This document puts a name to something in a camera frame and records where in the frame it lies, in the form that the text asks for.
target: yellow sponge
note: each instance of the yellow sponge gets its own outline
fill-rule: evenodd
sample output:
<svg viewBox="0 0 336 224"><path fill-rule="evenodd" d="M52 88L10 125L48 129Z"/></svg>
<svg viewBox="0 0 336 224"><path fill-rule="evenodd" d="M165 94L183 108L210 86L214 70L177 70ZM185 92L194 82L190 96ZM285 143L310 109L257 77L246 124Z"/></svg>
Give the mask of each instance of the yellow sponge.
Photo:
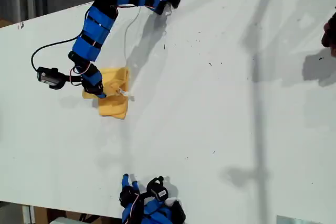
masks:
<svg viewBox="0 0 336 224"><path fill-rule="evenodd" d="M100 115L110 115L118 119L124 119L128 109L128 97L120 93L129 90L128 68L102 68L99 69L103 77L104 99L99 99L94 94L83 91L84 99L98 99L98 111Z"/></svg>

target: white tabletop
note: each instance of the white tabletop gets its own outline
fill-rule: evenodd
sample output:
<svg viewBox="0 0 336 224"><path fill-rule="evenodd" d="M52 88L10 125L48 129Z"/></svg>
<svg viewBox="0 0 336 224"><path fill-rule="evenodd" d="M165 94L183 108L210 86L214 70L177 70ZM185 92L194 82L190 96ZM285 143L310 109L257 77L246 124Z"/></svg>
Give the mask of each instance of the white tabletop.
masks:
<svg viewBox="0 0 336 224"><path fill-rule="evenodd" d="M49 89L30 66L36 48L81 31L90 4L0 29L0 200L119 217L122 174L143 185L163 175L189 224L334 224L336 60L320 40L335 5L120 10L97 66L131 69L124 121L99 116L80 87ZM67 72L71 46L36 65Z"/></svg>

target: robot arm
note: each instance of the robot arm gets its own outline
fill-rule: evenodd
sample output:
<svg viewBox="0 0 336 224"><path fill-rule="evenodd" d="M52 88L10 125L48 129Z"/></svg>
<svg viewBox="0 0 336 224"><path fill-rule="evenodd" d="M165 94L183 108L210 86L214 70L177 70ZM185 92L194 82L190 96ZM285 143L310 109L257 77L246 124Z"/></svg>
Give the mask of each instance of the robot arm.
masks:
<svg viewBox="0 0 336 224"><path fill-rule="evenodd" d="M161 15L168 2L177 8L180 0L95 0L86 13L83 30L75 38L76 42L68 55L69 59L75 64L72 70L76 69L80 76L72 77L71 71L70 75L66 76L59 73L56 68L47 69L40 67L36 69L33 64L33 56L39 51L38 49L32 56L32 65L37 72L38 80L49 84L52 89L62 88L67 81L71 83L80 81L87 93L95 94L99 98L105 98L102 75L92 62L96 61L113 27L118 16L118 7L126 7L122 5L127 4L146 6Z"/></svg>

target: red wire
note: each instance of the red wire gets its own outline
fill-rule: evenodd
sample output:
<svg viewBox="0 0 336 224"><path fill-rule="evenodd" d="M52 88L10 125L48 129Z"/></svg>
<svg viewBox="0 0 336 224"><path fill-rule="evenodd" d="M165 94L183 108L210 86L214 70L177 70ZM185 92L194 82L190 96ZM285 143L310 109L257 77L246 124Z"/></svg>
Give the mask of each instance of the red wire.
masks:
<svg viewBox="0 0 336 224"><path fill-rule="evenodd" d="M138 198L139 198L139 194L136 194L137 195L137 197L136 197L136 199L135 199L135 201L133 202L133 204L132 204L132 207L131 207L131 212L130 212L130 217L132 218L132 210L133 210L133 207L134 207L134 204L135 204L135 202L138 200Z"/></svg>
<svg viewBox="0 0 336 224"><path fill-rule="evenodd" d="M90 66L91 66L91 63L89 63L88 67L86 68L86 70L85 70L84 72L82 72L82 73L78 73L78 74L84 74L84 73L86 73L86 72L89 70ZM75 67L73 67L73 68L70 69L69 81L70 81L70 83L71 83L72 85L74 85L74 86L79 86L79 85L81 85L81 83L79 83L79 84L73 84L73 82L72 82L72 80L71 80L71 77L72 77L71 73L72 73L72 71L74 72L74 69L75 69Z"/></svg>

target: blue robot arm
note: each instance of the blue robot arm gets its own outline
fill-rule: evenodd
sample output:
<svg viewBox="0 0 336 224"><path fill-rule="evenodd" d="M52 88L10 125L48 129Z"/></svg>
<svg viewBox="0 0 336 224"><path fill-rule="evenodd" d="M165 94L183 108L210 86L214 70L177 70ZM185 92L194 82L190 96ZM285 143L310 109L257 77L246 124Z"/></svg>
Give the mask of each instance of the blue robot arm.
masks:
<svg viewBox="0 0 336 224"><path fill-rule="evenodd" d="M163 177L154 178L141 194L137 182L128 182L128 174L122 178L120 204L125 210L122 213L123 224L183 224L184 211L178 201L169 207L165 204L168 199L168 190L163 186ZM146 205L144 199L154 197Z"/></svg>
<svg viewBox="0 0 336 224"><path fill-rule="evenodd" d="M158 15L161 15L167 3L171 3L174 8L177 8L180 0L95 0L86 13L83 30L78 37L74 38L76 41L72 47L72 51L68 55L69 59L75 64L73 70L76 69L80 76L71 77L71 72L70 76L66 76L59 73L57 68L47 69L39 67L36 69L34 66L33 57L39 50L71 41L67 40L39 48L32 55L31 64L37 72L38 80L49 84L49 87L52 89L62 88L66 81L81 82L87 93L95 94L99 98L105 98L106 94L103 92L102 75L93 62L96 61L118 17L118 7L125 7L122 5L127 4L146 6Z"/></svg>

